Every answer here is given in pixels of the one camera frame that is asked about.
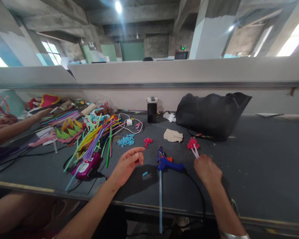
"person's left hand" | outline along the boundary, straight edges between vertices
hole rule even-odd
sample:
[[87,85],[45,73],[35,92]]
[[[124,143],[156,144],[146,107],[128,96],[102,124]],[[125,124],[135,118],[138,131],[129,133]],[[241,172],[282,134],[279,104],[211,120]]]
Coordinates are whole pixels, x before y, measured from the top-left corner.
[[126,183],[137,165],[143,165],[144,155],[142,152],[144,150],[144,147],[132,148],[120,157],[110,176],[116,187],[119,188]]
[[41,110],[39,112],[37,112],[36,114],[32,115],[31,117],[36,118],[37,120],[42,119],[43,117],[47,116],[48,114],[50,114],[50,112],[53,110],[53,108],[47,108],[45,110]]
[[18,122],[18,119],[14,115],[5,115],[0,119],[0,129],[16,122]]

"black bag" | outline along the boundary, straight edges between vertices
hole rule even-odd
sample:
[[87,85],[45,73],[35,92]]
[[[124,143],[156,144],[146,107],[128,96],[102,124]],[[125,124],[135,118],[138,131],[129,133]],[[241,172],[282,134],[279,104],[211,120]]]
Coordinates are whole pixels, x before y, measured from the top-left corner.
[[176,124],[213,137],[213,140],[225,141],[251,98],[239,92],[202,98],[187,94],[178,104]]

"silver bangle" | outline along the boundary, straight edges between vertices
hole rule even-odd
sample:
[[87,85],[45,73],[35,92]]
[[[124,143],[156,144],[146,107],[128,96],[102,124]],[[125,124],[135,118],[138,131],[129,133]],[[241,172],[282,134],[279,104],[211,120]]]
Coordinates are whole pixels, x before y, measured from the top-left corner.
[[221,236],[225,237],[226,239],[250,239],[248,234],[246,234],[244,236],[235,236],[235,235],[225,233],[225,232],[222,232],[222,231],[219,231],[219,233],[220,233]]

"power adapter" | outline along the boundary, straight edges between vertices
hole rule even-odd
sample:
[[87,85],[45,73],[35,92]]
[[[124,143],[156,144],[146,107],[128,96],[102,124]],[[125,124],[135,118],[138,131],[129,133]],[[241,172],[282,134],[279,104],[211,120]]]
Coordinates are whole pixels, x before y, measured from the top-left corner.
[[131,126],[131,125],[133,125],[133,122],[132,122],[131,119],[128,119],[126,122],[127,122],[127,126]]

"person's right hand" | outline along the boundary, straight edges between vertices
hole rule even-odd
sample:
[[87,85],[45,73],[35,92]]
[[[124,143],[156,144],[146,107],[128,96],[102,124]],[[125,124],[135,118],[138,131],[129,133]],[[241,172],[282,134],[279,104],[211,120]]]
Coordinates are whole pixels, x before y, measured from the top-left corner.
[[214,183],[221,183],[223,172],[217,167],[212,159],[205,154],[202,154],[198,159],[195,159],[194,169],[205,187]]

